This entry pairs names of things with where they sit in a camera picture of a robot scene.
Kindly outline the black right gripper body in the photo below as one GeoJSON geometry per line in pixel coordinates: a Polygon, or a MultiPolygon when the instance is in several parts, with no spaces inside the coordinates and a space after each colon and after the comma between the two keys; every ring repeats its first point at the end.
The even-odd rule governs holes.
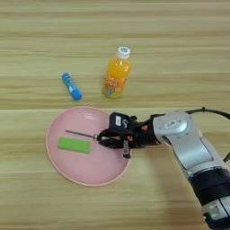
{"type": "Polygon", "coordinates": [[[128,132],[121,138],[123,144],[123,157],[131,157],[132,148],[143,148],[145,146],[157,146],[160,141],[154,131],[154,119],[157,115],[151,115],[149,119],[139,122],[136,116],[128,119],[128,132]]]}

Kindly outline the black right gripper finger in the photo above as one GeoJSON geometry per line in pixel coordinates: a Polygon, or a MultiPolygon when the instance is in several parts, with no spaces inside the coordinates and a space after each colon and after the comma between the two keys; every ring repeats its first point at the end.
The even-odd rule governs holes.
{"type": "Polygon", "coordinates": [[[120,138],[103,137],[99,144],[108,148],[122,148],[123,140],[120,138]]]}
{"type": "Polygon", "coordinates": [[[126,137],[126,131],[124,129],[115,129],[115,128],[107,128],[98,135],[99,140],[103,140],[107,138],[124,139],[125,137],[126,137]]]}

